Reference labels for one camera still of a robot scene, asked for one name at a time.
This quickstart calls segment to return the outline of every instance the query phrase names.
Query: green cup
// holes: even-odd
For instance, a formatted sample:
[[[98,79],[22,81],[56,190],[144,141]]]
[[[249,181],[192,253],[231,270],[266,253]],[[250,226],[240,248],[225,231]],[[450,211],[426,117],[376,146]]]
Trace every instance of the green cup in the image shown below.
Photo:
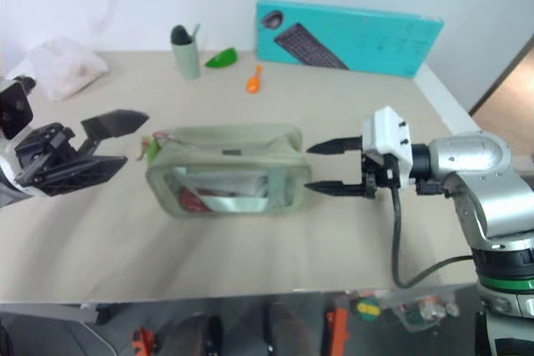
[[[176,45],[171,43],[176,63],[185,79],[196,79],[200,77],[199,51],[197,43],[193,39],[187,45]]]

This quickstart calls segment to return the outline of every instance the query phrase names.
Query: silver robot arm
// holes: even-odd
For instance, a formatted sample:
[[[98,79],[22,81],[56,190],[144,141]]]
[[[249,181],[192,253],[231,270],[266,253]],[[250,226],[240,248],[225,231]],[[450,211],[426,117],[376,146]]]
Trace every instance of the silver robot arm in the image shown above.
[[[431,177],[454,200],[473,253],[486,310],[477,319],[478,348],[534,354],[534,192],[492,133],[440,138],[428,149]]]
[[[476,354],[534,355],[534,193],[512,166],[511,152],[496,135],[475,132],[412,144],[408,124],[389,107],[365,120],[363,135],[316,144],[309,153],[361,151],[362,183],[309,183],[330,196],[374,198],[389,188],[394,204],[391,270],[409,288],[437,269],[473,260],[484,312],[477,316]],[[415,182],[420,195],[452,198],[472,257],[439,262],[413,279],[399,275],[399,188]]]

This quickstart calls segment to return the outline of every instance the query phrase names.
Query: orange plastic spoon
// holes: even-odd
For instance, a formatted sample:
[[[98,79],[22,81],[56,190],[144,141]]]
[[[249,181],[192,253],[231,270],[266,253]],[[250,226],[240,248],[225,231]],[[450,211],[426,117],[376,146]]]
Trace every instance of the orange plastic spoon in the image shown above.
[[[259,74],[261,73],[261,65],[258,64],[256,66],[256,73],[253,77],[249,78],[249,81],[247,82],[247,92],[248,93],[256,93],[259,91],[259,86],[261,84],[259,80]]]

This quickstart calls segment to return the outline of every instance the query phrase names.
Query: teal box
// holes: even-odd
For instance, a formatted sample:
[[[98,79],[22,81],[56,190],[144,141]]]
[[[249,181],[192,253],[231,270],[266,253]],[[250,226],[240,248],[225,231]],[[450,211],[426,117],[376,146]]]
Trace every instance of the teal box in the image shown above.
[[[259,0],[258,59],[413,77],[443,21],[378,12]]]

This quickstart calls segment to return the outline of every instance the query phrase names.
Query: white plastic bag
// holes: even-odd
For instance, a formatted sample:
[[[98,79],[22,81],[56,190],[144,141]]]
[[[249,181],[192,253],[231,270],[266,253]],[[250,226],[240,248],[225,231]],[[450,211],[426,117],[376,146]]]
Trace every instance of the white plastic bag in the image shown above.
[[[15,70],[31,68],[34,77],[51,100],[73,95],[108,71],[106,62],[91,50],[66,37],[54,38],[34,48]]]

